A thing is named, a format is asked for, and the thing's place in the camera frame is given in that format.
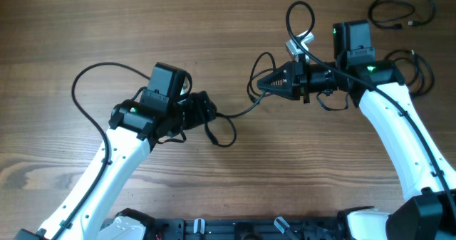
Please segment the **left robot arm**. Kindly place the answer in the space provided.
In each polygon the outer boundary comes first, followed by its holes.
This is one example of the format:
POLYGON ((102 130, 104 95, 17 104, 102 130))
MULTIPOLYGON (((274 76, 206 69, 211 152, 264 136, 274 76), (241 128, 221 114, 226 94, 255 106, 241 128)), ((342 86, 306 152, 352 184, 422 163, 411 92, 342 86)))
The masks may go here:
POLYGON ((113 108, 102 144, 60 207, 38 231, 21 229, 17 239, 154 238, 154 218, 132 209, 119 213, 107 227, 102 223, 154 146, 185 142, 185 130, 215 119, 217 109, 206 92, 192 92, 192 77, 180 68, 156 63, 148 80, 113 108))

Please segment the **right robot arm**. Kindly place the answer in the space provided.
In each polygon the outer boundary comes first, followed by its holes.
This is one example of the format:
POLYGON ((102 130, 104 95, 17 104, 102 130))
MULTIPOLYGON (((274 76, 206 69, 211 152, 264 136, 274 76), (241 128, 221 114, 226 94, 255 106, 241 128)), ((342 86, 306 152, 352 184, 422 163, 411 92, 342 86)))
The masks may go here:
POLYGON ((347 239, 453 239, 455 170, 433 142, 394 62, 379 61, 367 21, 333 26, 334 60, 313 58, 306 31, 286 47, 291 60, 257 83, 289 100, 346 92, 378 133, 402 187, 404 204, 389 214, 372 207, 342 211, 347 239))

